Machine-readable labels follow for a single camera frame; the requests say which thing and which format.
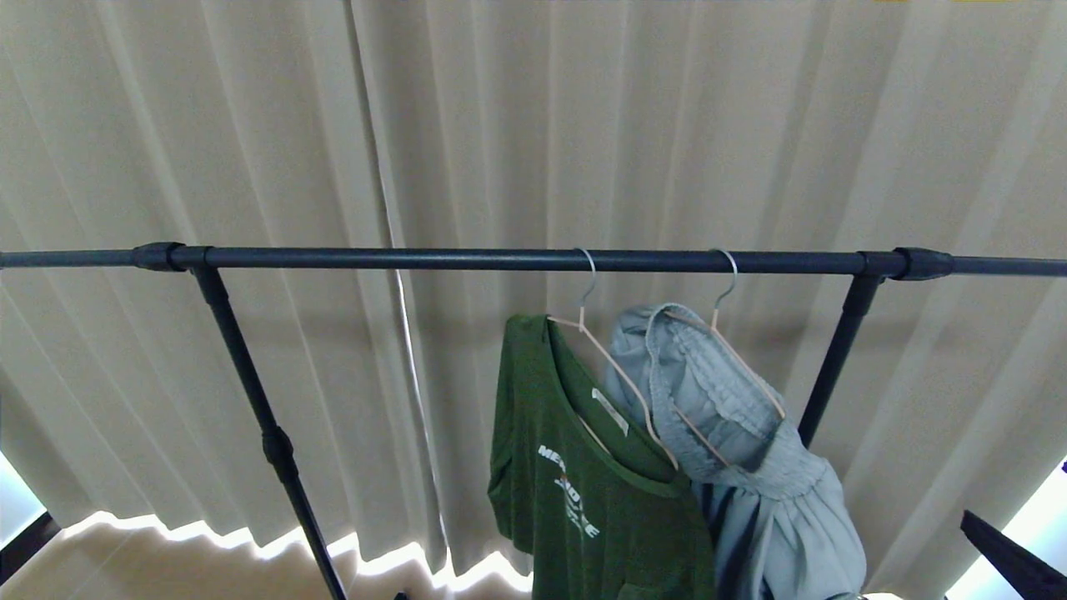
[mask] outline clothes hanger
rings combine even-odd
[[[730,296],[730,294],[734,290],[734,287],[737,286],[737,262],[734,260],[734,257],[733,257],[732,254],[730,254],[726,250],[722,250],[721,248],[713,248],[711,251],[712,252],[721,252],[723,255],[726,255],[727,259],[730,260],[730,266],[733,267],[733,280],[731,280],[731,282],[730,282],[730,287],[728,287],[726,291],[723,291],[722,294],[720,294],[719,297],[715,299],[715,309],[712,311],[712,325],[708,326],[708,325],[705,325],[705,323],[700,322],[698,320],[690,319],[690,318],[688,318],[688,317],[686,317],[684,315],[680,315],[680,314],[678,314],[678,313],[675,313],[673,311],[665,311],[665,312],[671,318],[674,318],[674,319],[678,319],[680,321],[683,321],[683,322],[686,322],[688,325],[691,325],[692,327],[695,327],[697,329],[702,329],[702,330],[708,331],[712,335],[714,335],[722,344],[722,347],[724,347],[727,349],[727,351],[730,352],[730,356],[733,357],[733,359],[735,361],[737,361],[738,364],[740,364],[743,367],[745,367],[745,369],[748,372],[751,380],[757,382],[757,385],[760,386],[760,390],[763,392],[763,394],[767,397],[768,400],[770,400],[770,404],[774,405],[775,410],[778,411],[778,415],[782,420],[784,420],[785,419],[785,409],[782,407],[782,404],[778,401],[778,398],[776,398],[775,394],[771,393],[771,391],[767,386],[766,382],[763,381],[763,378],[760,377],[760,376],[758,376],[755,374],[755,372],[752,370],[752,367],[748,366],[748,363],[746,363],[745,360],[740,358],[740,354],[738,354],[737,351],[734,350],[733,346],[731,346],[730,343],[727,342],[727,338],[723,337],[722,334],[719,332],[719,327],[718,327],[718,325],[719,325],[719,305],[722,303],[722,299],[726,298],[727,296]],[[682,416],[683,421],[688,422],[688,420],[686,420],[685,416],[682,415],[681,411],[679,412],[679,415]]]
[[[673,453],[667,449],[667,446],[664,445],[663,441],[659,439],[659,436],[656,435],[655,429],[652,427],[652,411],[649,409],[649,400],[644,397],[644,394],[641,393],[640,389],[638,389],[637,384],[634,383],[634,380],[631,379],[630,376],[626,375],[626,372],[623,370],[622,367],[619,365],[619,363],[616,362],[614,358],[611,358],[610,352],[608,352],[604,348],[604,346],[601,346],[601,343],[596,341],[596,337],[593,336],[592,332],[590,332],[589,329],[586,328],[586,300],[589,298],[589,295],[593,293],[593,288],[596,287],[596,264],[593,262],[593,257],[591,254],[589,254],[589,251],[585,250],[584,248],[575,248],[575,250],[578,250],[586,255],[586,258],[589,259],[589,270],[592,272],[592,278],[589,280],[589,287],[586,289],[586,293],[582,295],[582,300],[578,301],[578,322],[561,319],[559,317],[554,317],[552,315],[548,315],[548,320],[557,322],[559,325],[566,325],[568,327],[576,328],[578,331],[585,334],[585,336],[588,337],[590,342],[593,343],[593,346],[596,347],[596,349],[600,351],[601,354],[604,354],[604,358],[607,359],[608,364],[610,364],[611,367],[615,368],[616,373],[619,374],[619,377],[621,377],[622,380],[626,382],[626,385],[634,392],[634,394],[637,396],[637,399],[641,402],[641,410],[644,411],[646,430],[648,430],[649,436],[652,437],[652,439],[656,442],[656,444],[658,444],[659,447],[662,447],[664,452],[667,453],[667,457],[670,458],[671,464],[673,464],[674,469],[676,470],[679,468],[678,459],[674,458]],[[596,443],[600,444],[602,448],[604,448],[604,452],[611,454],[604,445],[604,443],[600,441],[596,435],[593,433],[593,430],[589,427],[589,425],[585,422],[585,420],[582,420],[582,424],[585,425],[586,430],[589,431],[589,435],[592,436],[594,440],[596,440]]]

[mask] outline gathered fabric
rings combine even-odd
[[[630,309],[609,352],[648,398],[655,430],[694,480],[716,542],[719,598],[856,597],[866,559],[833,468],[803,447],[767,394],[779,406],[781,396],[723,340],[668,312],[703,322],[681,304]],[[643,425],[640,401],[614,368],[604,390]]]

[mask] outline beige curtain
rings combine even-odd
[[[4,250],[1067,256],[1056,3],[2,0],[0,35]],[[3,451],[61,522],[296,525],[188,277],[2,277]],[[224,277],[328,537],[521,558],[484,498],[501,326],[573,314],[587,275]],[[606,274],[591,318],[706,314],[728,282]],[[748,275],[726,303],[794,420],[847,284]],[[938,597],[974,557],[961,509],[1003,524],[1067,454],[1064,314],[1049,280],[882,287],[813,446],[871,589]]]

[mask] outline metal hook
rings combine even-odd
[[[713,248],[711,249],[710,252],[721,252],[727,257],[727,259],[730,260],[730,266],[733,267],[734,270],[734,277],[733,280],[731,280],[730,282],[730,287],[728,287],[726,291],[720,294],[719,297],[715,299],[715,310],[712,312],[712,329],[715,329],[718,327],[719,323],[719,304],[722,303],[723,298],[730,296],[730,293],[733,291],[733,288],[737,287],[737,262],[733,259],[733,254],[730,254],[728,251],[722,250],[721,248]]]
[[[596,263],[593,263],[592,255],[589,254],[589,251],[586,250],[585,248],[575,248],[575,250],[578,250],[586,255],[586,258],[589,259],[589,270],[592,271],[593,273],[592,279],[589,280],[589,288],[586,289],[586,293],[582,295],[582,300],[578,301],[578,306],[585,309],[586,300],[589,298],[589,295],[592,294],[593,289],[596,287]]]

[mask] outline green t-shirt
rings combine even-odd
[[[689,479],[595,385],[544,315],[508,320],[489,498],[534,555],[534,600],[715,598]]]

